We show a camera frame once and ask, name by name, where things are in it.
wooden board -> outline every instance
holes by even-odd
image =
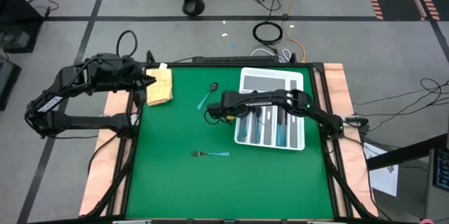
[[[334,114],[340,116],[349,116],[353,114],[354,111],[352,108],[351,97],[349,96],[349,89],[344,75],[343,65],[325,64],[325,69],[330,101]],[[317,84],[317,86],[319,86],[320,104],[324,104],[323,90],[321,89],[320,84]],[[125,112],[127,102],[128,94],[126,92],[110,93],[106,102],[105,114],[113,115]],[[358,132],[354,128],[345,126],[344,134],[352,139],[360,140]],[[101,146],[113,135],[114,134],[109,130],[100,130],[96,148]],[[80,215],[88,213],[111,185],[118,147],[119,140],[115,140],[100,151],[94,159],[83,201],[81,203]],[[358,199],[365,205],[367,210],[377,216],[377,209],[370,198],[368,170],[364,160],[365,157],[363,156],[362,147],[351,140],[341,139],[340,148],[342,151],[343,165],[348,185],[354,191]],[[344,211],[342,191],[336,182],[335,184],[340,215],[345,216],[346,213]],[[117,190],[114,213],[119,212],[122,194],[123,185]]]

yellow sponge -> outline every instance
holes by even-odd
[[[156,77],[156,83],[147,87],[148,105],[158,105],[173,98],[171,69],[150,69],[147,75]]]

green mat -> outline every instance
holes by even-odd
[[[302,73],[313,96],[308,68],[274,69]],[[333,218],[315,121],[304,120],[303,151],[236,144],[235,126],[207,124],[203,113],[223,91],[239,89],[241,68],[172,70],[173,99],[143,111],[127,218]],[[219,89],[198,111],[213,82]]]

white paper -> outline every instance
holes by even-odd
[[[365,146],[363,151],[368,159],[377,156],[377,154],[387,152],[369,143],[364,143],[363,145]],[[370,171],[371,186],[376,190],[395,197],[398,189],[398,169],[398,165],[394,165]]]

gray floor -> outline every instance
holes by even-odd
[[[89,16],[95,0],[56,0],[60,9],[54,16]],[[266,15],[253,0],[204,0],[204,15]],[[287,8],[274,15],[282,15]],[[46,1],[33,2],[34,6]],[[176,16],[182,15],[182,0],[103,0],[100,16]],[[374,16],[369,0],[296,0],[292,15]],[[157,61],[170,62],[191,56],[249,55],[260,45],[252,36],[256,21],[201,22],[96,22],[85,57],[99,52],[114,52],[120,33],[136,32],[137,60],[151,50]],[[0,216],[2,223],[16,223],[24,203],[45,140],[29,129],[22,115],[26,104],[53,83],[59,69],[71,65],[79,49],[87,22],[45,22],[34,52],[12,55],[22,73],[6,110],[0,113]],[[449,22],[439,23],[449,37]],[[420,88],[421,78],[442,83],[448,79],[449,64],[428,22],[289,22],[288,30],[305,46],[308,62],[343,63],[351,99],[355,103],[396,95]],[[260,36],[272,37],[270,29]],[[122,53],[132,49],[129,37],[123,40]],[[290,41],[278,48],[300,54]],[[391,113],[417,100],[422,93],[366,106],[355,106],[360,113]],[[67,113],[102,114],[106,95],[79,96],[70,100]],[[422,100],[416,107],[426,105]],[[380,143],[404,146],[444,133],[449,106],[429,107],[416,114],[397,117],[369,136]],[[378,125],[385,117],[372,117]],[[83,136],[95,132],[76,132]],[[51,152],[28,221],[76,218],[86,184],[88,158],[94,140],[59,140]],[[410,173],[404,180],[418,176]],[[412,220],[420,213],[398,208],[389,200],[378,201],[397,220]]]

